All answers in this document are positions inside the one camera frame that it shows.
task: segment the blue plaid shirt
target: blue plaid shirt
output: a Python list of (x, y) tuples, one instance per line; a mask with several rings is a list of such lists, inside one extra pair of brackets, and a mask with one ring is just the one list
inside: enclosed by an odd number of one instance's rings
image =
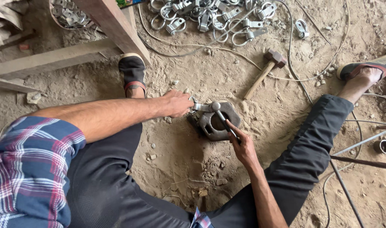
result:
[[(0, 228), (69, 226), (66, 173), (85, 144), (83, 132), (62, 120), (14, 121), (0, 141)], [(213, 226), (196, 209), (190, 228)]]

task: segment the hand tool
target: hand tool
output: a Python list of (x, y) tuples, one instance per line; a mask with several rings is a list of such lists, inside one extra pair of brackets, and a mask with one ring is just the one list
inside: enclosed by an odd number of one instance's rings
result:
[(253, 92), (255, 92), (256, 88), (258, 88), (258, 86), (262, 83), (262, 81), (265, 79), (267, 74), (273, 69), (273, 67), (277, 66), (279, 68), (282, 68), (287, 64), (287, 59), (274, 49), (269, 48), (269, 50), (263, 56), (268, 59), (269, 62), (262, 70), (260, 76), (256, 79), (255, 83), (244, 96), (245, 100), (248, 100), (252, 97)]
[(190, 108), (192, 110), (190, 113), (194, 113), (195, 111), (204, 111), (204, 112), (215, 113), (217, 115), (217, 117), (220, 119), (224, 128), (227, 130), (227, 132), (231, 132), (235, 136), (235, 138), (238, 140), (238, 143), (241, 144), (241, 141), (237, 137), (237, 135), (231, 130), (230, 127), (228, 127), (228, 125), (226, 123), (226, 119), (220, 110), (221, 104), (219, 102), (212, 102), (208, 105), (203, 105), (203, 104), (197, 103), (196, 99), (193, 96), (191, 96), (190, 99), (192, 99), (194, 102), (194, 106), (192, 108)]

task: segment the dirt floor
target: dirt floor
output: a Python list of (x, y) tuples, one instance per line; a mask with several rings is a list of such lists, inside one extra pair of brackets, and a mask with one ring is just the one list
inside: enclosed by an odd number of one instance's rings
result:
[[(292, 46), (293, 68), (301, 79), (307, 79), (315, 71), (321, 72), (327, 66), (345, 36), (347, 14), (343, 7), (344, 1), (302, 0), (306, 11), (332, 42), (332, 46), (312, 26), (294, 0), (287, 0), (287, 3), (294, 19), (303, 18), (309, 27), (310, 37), (300, 40), (295, 32)], [(275, 18), (290, 28), (286, 9), (280, 3), (277, 5)], [(386, 0), (349, 0), (349, 8), (349, 34), (333, 66), (366, 61), (385, 53)], [(149, 37), (141, 26), (138, 7), (134, 8), (134, 12), (137, 30), (158, 51), (183, 54), (196, 48), (175, 47)], [(144, 23), (149, 26), (147, 20), (155, 14), (148, 11), (146, 5), (142, 7), (142, 14)], [(327, 26), (333, 29), (328, 31), (325, 29)], [(60, 29), (50, 18), (47, 2), (44, 0), (31, 1), (30, 12), (24, 18), (24, 27), (35, 28), (40, 34), (39, 38), (28, 41), (31, 52), (23, 53), (17, 47), (11, 47), (0, 52), (0, 62), (104, 37), (93, 29), (79, 32)], [(287, 55), (290, 29), (276, 30), (271, 25), (268, 29), (268, 34), (255, 38), (243, 47), (236, 47), (236, 51), (261, 67), (266, 63), (262, 55), (267, 48), (274, 48)], [(159, 32), (150, 29), (150, 32), (176, 44), (206, 44), (212, 40), (211, 32), (200, 33), (197, 23), (192, 21), (187, 22), (186, 30), (174, 36), (167, 34), (165, 29)], [(233, 49), (231, 38), (225, 44), (216, 46)], [(258, 158), (266, 168), (293, 139), (311, 106), (297, 82), (271, 77), (264, 80), (250, 100), (243, 101), (242, 97), (259, 70), (231, 52), (220, 49), (214, 52), (214, 56), (203, 50), (183, 58), (168, 58), (150, 51), (152, 64), (146, 71), (147, 96), (158, 97), (171, 88), (176, 88), (181, 91), (189, 90), (202, 103), (208, 100), (231, 102), (242, 118), (241, 129), (253, 137)], [(0, 131), (17, 117), (39, 108), (124, 97), (117, 61), (118, 57), (114, 57), (28, 76), (25, 78), (25, 85), (39, 88), (44, 93), (38, 105), (28, 105), (25, 94), (0, 89)], [(290, 78), (288, 67), (273, 70), (273, 76)], [(304, 82), (314, 101), (322, 94), (336, 95), (344, 85), (331, 75), (324, 76), (323, 80), (326, 84), (320, 86), (317, 86), (317, 82), (321, 83), (321, 79)], [(373, 86), (371, 92), (386, 95), (386, 79)], [(386, 122), (386, 102), (374, 96), (363, 96), (355, 107), (355, 114), (359, 119)], [(361, 123), (359, 129), (355, 122), (347, 122), (335, 138), (332, 153), (359, 142), (360, 131), (363, 138), (368, 138), (382, 129), (371, 123)], [(355, 150), (344, 156), (354, 157), (354, 154)], [(156, 158), (152, 160), (151, 155), (156, 155)], [(373, 150), (373, 142), (363, 145), (359, 158), (386, 162), (385, 154), (377, 154)], [(159, 118), (145, 122), (134, 159), (130, 173), (143, 190), (186, 210), (193, 210), (195, 205), (201, 210), (216, 209), (250, 183), (232, 146), (228, 142), (209, 142), (206, 138), (199, 138), (186, 118), (171, 121)], [(337, 162), (337, 165), (342, 167), (345, 163)], [(332, 168), (329, 167), (320, 176), (320, 183), (309, 194), (292, 227), (325, 227), (327, 210), (322, 187), (331, 172)], [(366, 227), (386, 226), (386, 170), (353, 165), (342, 171), (342, 178)], [(219, 179), (226, 179), (228, 182), (217, 185), (216, 180)], [(326, 196), (331, 211), (331, 227), (359, 226), (335, 177), (327, 184)]]

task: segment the person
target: person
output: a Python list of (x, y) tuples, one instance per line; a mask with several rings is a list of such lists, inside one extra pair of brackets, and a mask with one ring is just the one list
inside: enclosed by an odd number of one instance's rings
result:
[(323, 95), (293, 141), (263, 170), (250, 136), (227, 122), (251, 184), (221, 208), (195, 213), (143, 192), (126, 175), (142, 123), (182, 117), (189, 94), (145, 99), (140, 56), (119, 61), (128, 99), (50, 107), (14, 121), (0, 140), (0, 227), (255, 228), (288, 227), (327, 168), (333, 138), (353, 104), (386, 76), (386, 56), (341, 66), (347, 81)]

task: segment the right arm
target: right arm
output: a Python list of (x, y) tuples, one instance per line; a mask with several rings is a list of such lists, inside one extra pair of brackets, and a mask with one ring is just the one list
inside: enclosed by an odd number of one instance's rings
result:
[(238, 160), (245, 166), (251, 179), (259, 227), (288, 228), (285, 218), (269, 188), (263, 168), (258, 161), (252, 138), (232, 125), (228, 120), (227, 124), (241, 139), (241, 144), (239, 144), (237, 139), (230, 132), (228, 133), (235, 154)]

